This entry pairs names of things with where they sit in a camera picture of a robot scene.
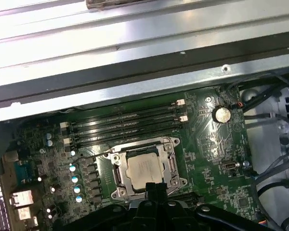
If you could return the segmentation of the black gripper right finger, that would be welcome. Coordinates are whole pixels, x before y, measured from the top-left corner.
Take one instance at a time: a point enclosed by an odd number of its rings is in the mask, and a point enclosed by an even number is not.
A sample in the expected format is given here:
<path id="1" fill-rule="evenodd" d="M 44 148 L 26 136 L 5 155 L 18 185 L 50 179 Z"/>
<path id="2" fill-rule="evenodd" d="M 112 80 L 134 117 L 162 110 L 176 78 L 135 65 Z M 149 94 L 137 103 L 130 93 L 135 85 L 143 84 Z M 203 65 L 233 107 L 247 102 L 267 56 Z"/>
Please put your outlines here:
<path id="1" fill-rule="evenodd" d="M 194 211 L 168 199 L 167 184 L 157 183 L 159 212 L 168 231 L 268 231 L 268 227 L 209 204 Z"/>

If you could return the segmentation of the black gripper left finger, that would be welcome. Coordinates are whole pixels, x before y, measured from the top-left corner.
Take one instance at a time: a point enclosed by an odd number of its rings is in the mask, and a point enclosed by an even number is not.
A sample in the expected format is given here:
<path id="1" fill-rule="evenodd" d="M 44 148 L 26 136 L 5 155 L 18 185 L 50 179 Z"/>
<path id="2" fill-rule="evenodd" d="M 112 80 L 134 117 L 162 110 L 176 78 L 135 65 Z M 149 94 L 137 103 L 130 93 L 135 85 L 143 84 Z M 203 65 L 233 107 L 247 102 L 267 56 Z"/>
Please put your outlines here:
<path id="1" fill-rule="evenodd" d="M 154 231 L 157 223 L 157 185 L 147 183 L 145 199 L 137 207 L 126 209 L 109 205 L 88 215 L 84 231 Z"/>

